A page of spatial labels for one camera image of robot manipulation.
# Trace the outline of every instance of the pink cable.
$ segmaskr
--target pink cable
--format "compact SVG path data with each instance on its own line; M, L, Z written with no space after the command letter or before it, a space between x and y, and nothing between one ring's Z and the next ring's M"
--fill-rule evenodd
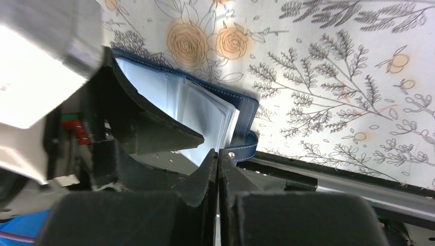
M0 237L20 242L35 242L35 238L33 237L20 236L7 232L0 232Z

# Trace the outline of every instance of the blue object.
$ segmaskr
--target blue object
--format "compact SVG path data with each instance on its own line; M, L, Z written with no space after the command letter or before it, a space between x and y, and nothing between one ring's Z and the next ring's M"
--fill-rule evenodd
M240 111L240 114L235 126L231 145L225 149L228 150L228 152L233 152L235 154L235 158L233 159L234 162L248 160L255 155L258 137L254 132L250 131L250 129L259 107L258 100L250 96L207 83L188 73L171 68L169 66L157 64L149 59L139 57L120 49L112 49L112 52L115 58L125 58L133 63L142 64L144 66L157 69L161 72L183 76L197 85L204 87L223 100L233 104L235 108Z
M36 237L45 218L47 211L16 217L9 222L0 223L0 231L9 232L26 237ZM0 237L0 246L30 246L31 243L19 242Z

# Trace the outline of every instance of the wallet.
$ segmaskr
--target wallet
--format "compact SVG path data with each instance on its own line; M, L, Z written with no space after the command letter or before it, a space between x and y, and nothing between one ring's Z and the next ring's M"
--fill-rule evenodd
M220 97L221 99L234 105L234 107L239 110L239 117L237 123L235 124L231 143L225 149L229 152L234 162L245 161L251 159L255 155L256 147L258 145L258 137L253 131L250 130L250 128L259 107L258 100L244 94L202 81L183 71L157 64L151 60L139 57L135 54L125 52L120 49L112 49L112 53L114 58L127 59L132 63L153 68L160 72L183 76L193 83L210 91L214 95Z

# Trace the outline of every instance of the notebook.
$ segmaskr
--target notebook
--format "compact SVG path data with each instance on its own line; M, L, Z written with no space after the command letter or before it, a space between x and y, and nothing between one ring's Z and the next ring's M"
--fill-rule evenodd
M199 167L210 149L230 145L239 118L239 110L205 88L176 74L116 59L120 69L137 92L173 119L204 136L204 143L181 150Z

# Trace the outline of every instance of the navy blue pouch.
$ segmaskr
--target navy blue pouch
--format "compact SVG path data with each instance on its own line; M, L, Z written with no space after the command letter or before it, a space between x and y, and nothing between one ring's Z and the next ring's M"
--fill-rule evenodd
M244 94L237 93L211 83L207 83L181 70L157 64L151 60L139 57L137 55L119 49L112 49L112 52L114 58L128 59L133 63L151 67L159 71L164 71L166 73L186 77L188 80L204 87L216 96L233 104L235 108L240 111L240 114L235 126L231 144L225 149L228 151L234 162L248 160L255 155L255 151L258 145L258 137L250 129L252 126L252 122L255 118L257 109L259 107L258 100Z

